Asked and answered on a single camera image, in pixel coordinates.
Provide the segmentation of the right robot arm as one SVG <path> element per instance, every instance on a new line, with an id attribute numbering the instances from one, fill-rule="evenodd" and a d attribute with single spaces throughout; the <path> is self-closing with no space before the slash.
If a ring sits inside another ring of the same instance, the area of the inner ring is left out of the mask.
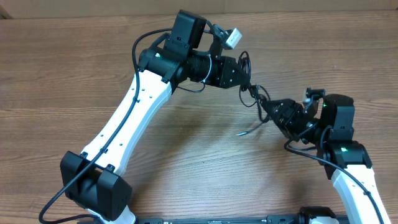
<path id="1" fill-rule="evenodd" d="M 325 168 L 350 223 L 389 223 L 366 148 L 353 140 L 354 100 L 307 90 L 302 103 L 261 100 L 261 107 L 288 139 L 284 149 Z"/>

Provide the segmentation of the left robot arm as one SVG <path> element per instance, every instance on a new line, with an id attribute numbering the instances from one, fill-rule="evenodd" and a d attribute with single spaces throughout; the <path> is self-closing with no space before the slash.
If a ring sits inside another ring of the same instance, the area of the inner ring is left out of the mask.
<path id="1" fill-rule="evenodd" d="M 84 149 L 60 162 L 65 195 L 87 210 L 93 223 L 134 223 L 131 186 L 123 179 L 129 158 L 156 112 L 185 80 L 205 86 L 246 86 L 249 76 L 222 54 L 241 40 L 202 16 L 180 11 L 171 28 L 132 58 L 134 79 L 105 127 Z"/>

